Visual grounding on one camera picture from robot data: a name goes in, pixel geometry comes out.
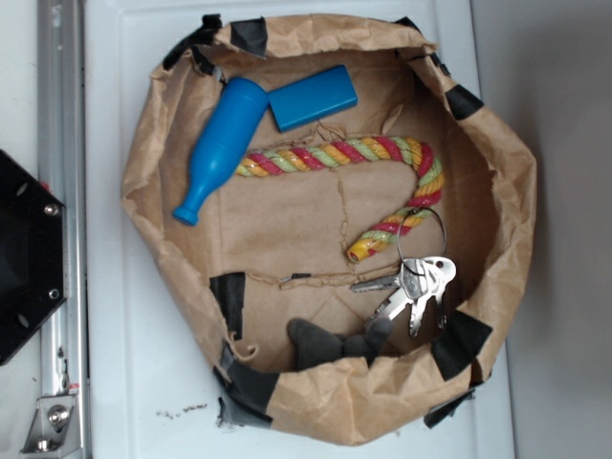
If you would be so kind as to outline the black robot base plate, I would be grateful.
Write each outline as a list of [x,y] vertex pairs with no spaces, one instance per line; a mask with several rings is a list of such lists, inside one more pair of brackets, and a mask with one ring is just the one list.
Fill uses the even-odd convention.
[[64,205],[1,153],[1,363],[64,302]]

